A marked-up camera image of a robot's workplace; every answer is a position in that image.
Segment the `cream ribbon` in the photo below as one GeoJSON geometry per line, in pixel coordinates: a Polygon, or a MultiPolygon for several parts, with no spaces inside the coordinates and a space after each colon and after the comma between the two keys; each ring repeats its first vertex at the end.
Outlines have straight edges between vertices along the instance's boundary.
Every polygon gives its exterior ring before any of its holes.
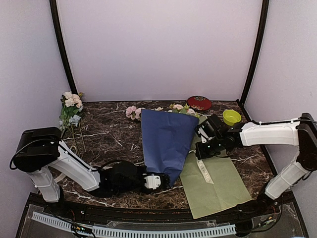
{"type": "MultiPolygon", "coordinates": [[[[198,160],[195,156],[196,150],[189,151],[189,154],[186,158],[186,162],[184,164],[183,171],[181,172],[180,176],[184,179],[187,179],[187,177],[194,176],[194,178],[199,177],[203,178],[206,183],[214,184],[204,162],[202,160],[198,160]]],[[[145,177],[146,182],[149,182],[150,185],[146,188],[154,188],[154,185],[157,187],[159,186],[159,175],[154,175],[154,173],[151,173],[150,176],[145,177]]]]}

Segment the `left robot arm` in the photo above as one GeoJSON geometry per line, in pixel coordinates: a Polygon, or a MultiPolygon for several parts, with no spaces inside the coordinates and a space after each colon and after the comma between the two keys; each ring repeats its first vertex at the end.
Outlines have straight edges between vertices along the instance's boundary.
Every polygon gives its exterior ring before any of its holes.
{"type": "Polygon", "coordinates": [[[71,151],[61,136],[62,132],[56,127],[24,131],[9,163],[11,170],[20,170],[30,177],[43,199],[59,216],[66,216],[70,206],[62,199],[62,188],[53,179],[50,168],[60,171],[83,190],[100,198],[132,190],[151,193],[170,185],[169,175],[149,172],[146,166],[125,160],[114,160],[94,168],[71,151]]]}

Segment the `cream rose stem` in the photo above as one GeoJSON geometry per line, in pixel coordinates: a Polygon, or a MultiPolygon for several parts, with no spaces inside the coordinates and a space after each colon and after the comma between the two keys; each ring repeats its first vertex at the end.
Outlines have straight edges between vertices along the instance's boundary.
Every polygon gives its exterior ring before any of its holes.
{"type": "Polygon", "coordinates": [[[169,108],[170,109],[168,110],[168,112],[170,112],[170,113],[185,114],[185,115],[189,115],[189,116],[194,116],[196,118],[200,117],[199,113],[194,111],[187,104],[185,104],[184,106],[181,104],[171,104],[169,106],[169,108]]]}

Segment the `light blue wrapping paper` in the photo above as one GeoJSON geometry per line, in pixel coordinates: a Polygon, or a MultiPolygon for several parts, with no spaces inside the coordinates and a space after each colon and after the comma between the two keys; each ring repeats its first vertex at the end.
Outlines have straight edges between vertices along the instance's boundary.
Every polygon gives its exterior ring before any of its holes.
{"type": "Polygon", "coordinates": [[[172,187],[183,170],[198,123],[194,116],[142,109],[143,156],[148,172],[168,175],[172,187]]]}

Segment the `pink rose stem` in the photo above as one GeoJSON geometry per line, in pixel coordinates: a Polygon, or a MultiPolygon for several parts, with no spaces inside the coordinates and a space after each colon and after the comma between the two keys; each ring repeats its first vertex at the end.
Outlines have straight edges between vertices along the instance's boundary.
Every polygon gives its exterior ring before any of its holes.
{"type": "Polygon", "coordinates": [[[144,108],[137,108],[136,106],[130,106],[126,109],[125,115],[132,120],[141,120],[141,112],[144,108]]]}

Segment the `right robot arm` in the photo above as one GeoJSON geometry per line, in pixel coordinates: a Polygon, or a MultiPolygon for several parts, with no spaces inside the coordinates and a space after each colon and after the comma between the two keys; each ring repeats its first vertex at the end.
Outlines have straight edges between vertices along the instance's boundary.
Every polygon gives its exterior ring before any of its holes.
{"type": "Polygon", "coordinates": [[[211,115],[195,129],[201,138],[196,143],[199,160],[218,156],[235,148],[265,146],[290,149],[283,155],[291,159],[272,178],[262,195],[253,203],[253,211],[263,215],[272,207],[272,201],[309,177],[317,169],[317,121],[309,113],[282,121],[250,121],[226,125],[218,116],[211,115]]]}

